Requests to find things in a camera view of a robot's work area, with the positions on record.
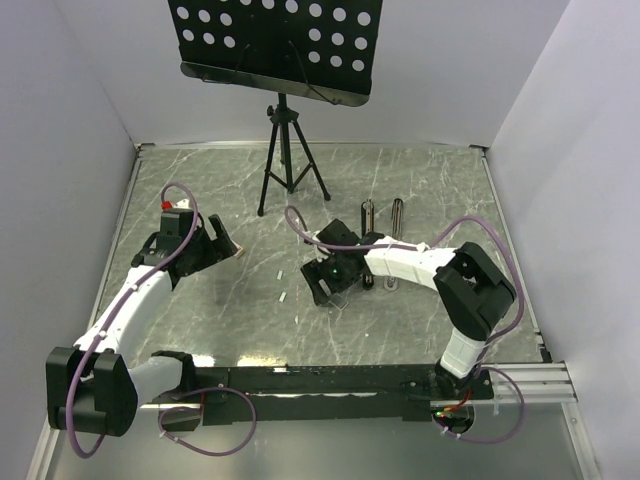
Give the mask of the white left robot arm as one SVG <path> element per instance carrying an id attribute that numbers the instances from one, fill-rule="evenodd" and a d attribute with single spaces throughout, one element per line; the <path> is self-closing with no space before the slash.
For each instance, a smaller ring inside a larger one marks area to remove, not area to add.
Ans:
<path id="1" fill-rule="evenodd" d="M 178 282 L 238 251 L 220 217 L 185 208 L 161 213 L 160 226 L 132 258 L 124 284 L 98 321 L 71 347 L 56 347 L 45 363 L 49 425 L 120 437 L 140 406 L 164 394 L 177 402 L 198 387 L 192 355 L 159 351 L 130 368 L 125 359 Z"/>

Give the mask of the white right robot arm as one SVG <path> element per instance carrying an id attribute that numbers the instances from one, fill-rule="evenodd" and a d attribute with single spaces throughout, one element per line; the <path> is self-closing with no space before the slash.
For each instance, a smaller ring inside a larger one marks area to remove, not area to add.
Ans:
<path id="1" fill-rule="evenodd" d="M 307 242 L 320 251 L 301 267 L 318 306 L 366 276 L 393 277 L 437 292 L 452 323 L 437 362 L 438 390 L 458 398 L 470 388 L 482 350 L 517 299 L 514 285 L 478 244 L 431 248 L 375 231 L 359 237 L 338 219 Z"/>

